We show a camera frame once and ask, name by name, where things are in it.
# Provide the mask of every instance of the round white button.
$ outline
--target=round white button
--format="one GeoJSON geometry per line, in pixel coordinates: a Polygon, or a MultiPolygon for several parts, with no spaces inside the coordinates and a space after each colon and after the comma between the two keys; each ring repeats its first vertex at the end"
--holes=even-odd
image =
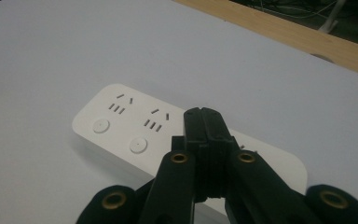
{"type": "Polygon", "coordinates": [[[95,121],[92,129],[95,133],[105,133],[109,129],[110,123],[107,119],[98,119],[95,121]]]}
{"type": "Polygon", "coordinates": [[[147,148],[146,139],[139,137],[135,138],[130,142],[130,150],[135,154],[143,153],[147,148]]]}

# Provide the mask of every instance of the white power strip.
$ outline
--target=white power strip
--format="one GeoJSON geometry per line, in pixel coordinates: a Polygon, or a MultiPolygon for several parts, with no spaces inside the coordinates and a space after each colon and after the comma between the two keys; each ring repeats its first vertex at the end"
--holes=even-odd
{"type": "MultiPolygon", "coordinates": [[[[147,181],[156,175],[162,157],[171,150],[172,136],[183,135],[184,112],[174,105],[114,84],[101,90],[76,115],[72,127],[88,147],[147,181]]],[[[290,188],[305,192],[307,171],[296,156],[229,131],[240,147],[257,151],[290,188]]],[[[208,200],[205,204],[221,214],[226,213],[224,200],[208,200]]]]}

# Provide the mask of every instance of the dark floor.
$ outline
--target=dark floor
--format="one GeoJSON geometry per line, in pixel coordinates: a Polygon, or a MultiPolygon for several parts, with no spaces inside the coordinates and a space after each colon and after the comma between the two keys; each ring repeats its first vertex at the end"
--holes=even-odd
{"type": "MultiPolygon", "coordinates": [[[[315,30],[324,24],[325,17],[335,5],[333,3],[335,1],[332,0],[235,0],[234,2],[258,10],[264,9],[269,14],[315,30]],[[315,15],[315,12],[319,12],[330,4],[332,4],[331,7],[315,15]]],[[[330,35],[358,43],[358,0],[348,0],[338,14],[337,21],[338,24],[330,35]]]]}

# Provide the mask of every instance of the wooden board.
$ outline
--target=wooden board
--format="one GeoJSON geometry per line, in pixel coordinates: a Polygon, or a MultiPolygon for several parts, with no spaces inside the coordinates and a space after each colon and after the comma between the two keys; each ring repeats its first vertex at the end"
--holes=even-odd
{"type": "Polygon", "coordinates": [[[175,0],[358,73],[358,44],[228,0],[175,0]]]}

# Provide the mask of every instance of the white tabletop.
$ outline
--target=white tabletop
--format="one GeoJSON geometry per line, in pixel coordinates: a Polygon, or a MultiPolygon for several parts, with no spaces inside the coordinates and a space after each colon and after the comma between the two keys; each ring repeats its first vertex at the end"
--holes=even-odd
{"type": "Polygon", "coordinates": [[[143,184],[71,129],[112,83],[215,109],[358,199],[358,74],[173,1],[4,0],[0,223],[74,223],[100,189],[143,184]]]}

